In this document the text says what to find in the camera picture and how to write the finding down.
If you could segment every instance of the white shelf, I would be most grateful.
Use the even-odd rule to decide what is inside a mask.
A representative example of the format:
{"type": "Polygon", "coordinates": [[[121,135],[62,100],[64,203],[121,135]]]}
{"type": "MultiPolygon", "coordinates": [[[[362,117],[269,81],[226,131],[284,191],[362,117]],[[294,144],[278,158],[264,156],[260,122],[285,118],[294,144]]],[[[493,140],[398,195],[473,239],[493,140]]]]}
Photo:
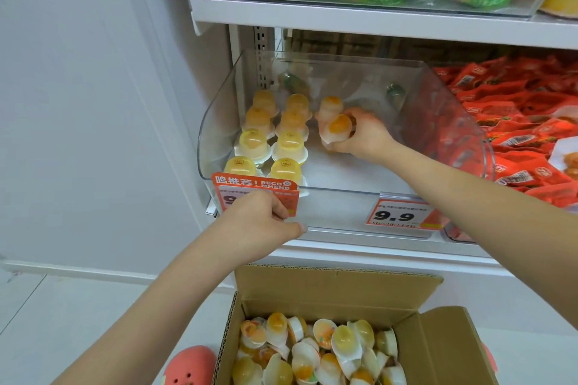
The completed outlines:
{"type": "Polygon", "coordinates": [[[578,21],[542,14],[526,20],[256,0],[189,3],[196,22],[578,49],[578,21]]]}

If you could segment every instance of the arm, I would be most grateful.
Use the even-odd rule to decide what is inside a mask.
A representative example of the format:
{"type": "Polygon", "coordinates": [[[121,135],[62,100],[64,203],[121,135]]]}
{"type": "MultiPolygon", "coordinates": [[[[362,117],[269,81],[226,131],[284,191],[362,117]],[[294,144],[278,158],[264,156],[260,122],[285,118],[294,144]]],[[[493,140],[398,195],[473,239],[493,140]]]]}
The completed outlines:
{"type": "Polygon", "coordinates": [[[436,162],[350,113],[356,133],[332,148],[389,168],[578,329],[578,216],[436,162]]]}
{"type": "Polygon", "coordinates": [[[53,385],[150,385],[201,303],[230,272],[305,232],[298,223],[283,223],[287,217],[270,192],[235,201],[53,385]]]}

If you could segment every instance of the open cardboard box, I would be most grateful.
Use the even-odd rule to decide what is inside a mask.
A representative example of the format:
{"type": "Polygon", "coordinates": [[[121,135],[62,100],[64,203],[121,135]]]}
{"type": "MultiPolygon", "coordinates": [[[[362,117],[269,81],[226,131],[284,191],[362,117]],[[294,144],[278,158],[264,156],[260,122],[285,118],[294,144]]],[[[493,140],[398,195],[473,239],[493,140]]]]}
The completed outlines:
{"type": "Polygon", "coordinates": [[[345,324],[365,319],[392,327],[408,385],[497,385],[465,308],[418,312],[443,279],[379,271],[247,265],[235,271],[237,293],[221,343],[213,385],[231,385],[239,327],[273,312],[345,324]]]}

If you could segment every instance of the hand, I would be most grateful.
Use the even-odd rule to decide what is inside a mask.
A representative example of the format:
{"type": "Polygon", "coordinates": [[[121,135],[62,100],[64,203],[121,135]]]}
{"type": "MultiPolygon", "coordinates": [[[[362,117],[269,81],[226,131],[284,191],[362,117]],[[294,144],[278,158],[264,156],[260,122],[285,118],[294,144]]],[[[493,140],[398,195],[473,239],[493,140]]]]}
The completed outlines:
{"type": "Polygon", "coordinates": [[[300,223],[283,222],[288,217],[275,195],[255,190],[235,200],[195,242],[206,241],[232,271],[264,258],[307,231],[300,223]]]}
{"type": "Polygon", "coordinates": [[[356,106],[345,110],[344,114],[355,118],[356,132],[343,142],[330,143],[331,150],[347,152],[367,162],[382,164],[391,151],[400,146],[383,122],[372,113],[356,106]]]}

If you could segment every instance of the price tag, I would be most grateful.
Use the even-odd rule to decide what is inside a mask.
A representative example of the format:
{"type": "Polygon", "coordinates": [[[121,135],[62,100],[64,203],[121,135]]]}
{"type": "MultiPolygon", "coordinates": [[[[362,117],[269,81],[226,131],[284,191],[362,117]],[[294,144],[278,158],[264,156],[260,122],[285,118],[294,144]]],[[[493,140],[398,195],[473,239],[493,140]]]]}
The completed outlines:
{"type": "Polygon", "coordinates": [[[299,190],[297,190],[297,184],[291,180],[247,177],[245,175],[226,174],[225,172],[215,172],[212,179],[223,211],[227,210],[237,198],[241,198],[256,189],[262,189],[273,193],[287,208],[289,216],[297,214],[299,190]]]}
{"type": "Polygon", "coordinates": [[[370,226],[438,230],[443,226],[439,212],[428,203],[380,198],[366,224],[370,226]]]}

